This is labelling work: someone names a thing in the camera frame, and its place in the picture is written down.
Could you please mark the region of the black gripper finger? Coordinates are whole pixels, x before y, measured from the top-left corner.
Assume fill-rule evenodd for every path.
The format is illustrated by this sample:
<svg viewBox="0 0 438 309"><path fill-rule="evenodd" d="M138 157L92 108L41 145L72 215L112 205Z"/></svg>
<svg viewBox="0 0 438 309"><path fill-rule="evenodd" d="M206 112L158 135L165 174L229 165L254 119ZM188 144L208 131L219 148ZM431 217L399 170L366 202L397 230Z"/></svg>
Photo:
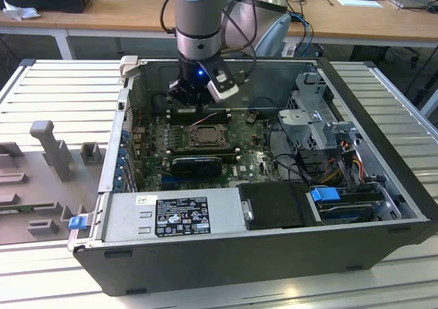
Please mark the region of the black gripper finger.
<svg viewBox="0 0 438 309"><path fill-rule="evenodd" d="M168 94L181 104L191 107L195 113L199 113L199 97L195 87L185 81L173 81L168 85Z"/></svg>
<svg viewBox="0 0 438 309"><path fill-rule="evenodd" d="M208 88L206 86L199 87L196 95L196 112L202 114L204 107L208 106L212 101L213 98Z"/></svg>

